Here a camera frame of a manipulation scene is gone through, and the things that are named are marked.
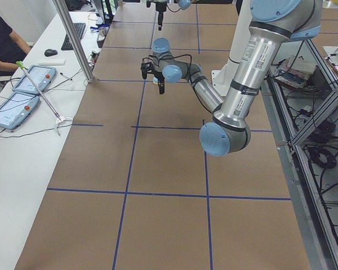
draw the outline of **metal pole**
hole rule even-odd
[[[59,14],[61,21],[64,24],[64,28],[74,48],[74,52],[84,72],[84,75],[88,83],[91,83],[94,77],[92,75],[91,68],[88,64],[87,57],[85,56],[83,47],[81,46],[80,40],[77,36],[77,33],[75,32],[73,21],[72,21],[72,18],[70,17],[68,8],[64,0],[52,0],[52,1],[54,2],[57,13]]]

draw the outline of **brown cardboard surface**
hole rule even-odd
[[[136,125],[144,82],[95,80],[86,88],[74,124]]]
[[[200,128],[210,115],[186,83],[167,83],[165,94],[159,94],[158,86],[151,82],[145,86],[141,126]]]
[[[206,204],[129,195],[116,270],[210,269]]]
[[[249,145],[224,157],[208,155],[210,194],[289,198],[271,133],[252,132]]]
[[[335,33],[338,34],[338,21],[321,21],[322,27],[321,27],[321,33]]]
[[[125,191],[134,136],[128,126],[73,126],[48,186]]]
[[[111,268],[123,197],[47,191],[15,269]]]
[[[322,20],[338,20],[338,8],[323,8]]]
[[[151,48],[152,33],[153,24],[115,22],[110,26],[104,47]]]
[[[154,28],[153,41],[157,38],[169,40],[170,47],[175,49],[198,49],[198,30],[194,24],[166,24],[162,31]]]
[[[229,51],[201,51],[200,55],[194,57],[193,62],[199,64],[203,74],[212,81],[212,70],[221,70],[228,62]]]
[[[200,47],[203,50],[229,50],[235,25],[200,25]]]
[[[237,24],[238,13],[232,4],[199,4],[200,24]]]
[[[290,201],[211,199],[210,207],[215,269],[310,270]]]
[[[129,190],[206,194],[198,130],[139,129]]]
[[[114,22],[153,23],[155,18],[155,5],[147,8],[141,3],[123,3],[115,14]]]
[[[149,54],[149,49],[103,48],[94,68],[94,76],[98,80],[143,80],[141,59]]]

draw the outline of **white table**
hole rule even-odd
[[[97,33],[89,29],[89,12],[71,12],[73,22],[86,23],[86,32],[81,41],[86,56],[91,51],[99,52],[96,44]],[[50,87],[65,80],[59,73],[72,76],[80,69],[74,51],[61,51],[65,30],[58,15],[41,35],[24,60],[24,65],[37,64],[45,58],[44,51],[56,49],[54,58],[65,58],[64,66],[56,66],[57,76]],[[17,70],[13,76],[21,77]],[[73,78],[49,91],[46,96],[54,108],[63,116],[73,117],[86,89],[85,76],[81,72]],[[12,93],[8,84],[1,95]],[[31,132],[53,128],[55,116],[42,100],[38,108],[13,133],[3,132],[2,136],[19,136]],[[45,190],[55,169],[70,127],[61,128],[59,137],[54,130],[25,136],[22,138],[0,138],[0,270],[12,270],[30,232]]]

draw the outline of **keyboard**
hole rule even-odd
[[[75,22],[74,23],[75,32],[77,32],[78,38],[82,39],[85,30],[85,23],[84,22]],[[70,43],[68,35],[65,36],[63,45],[61,46],[62,51],[70,51],[74,50],[72,44]]]

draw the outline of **label sticker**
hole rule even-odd
[[[270,64],[274,50],[273,44],[249,40],[241,62],[250,65],[252,69],[265,71]]]

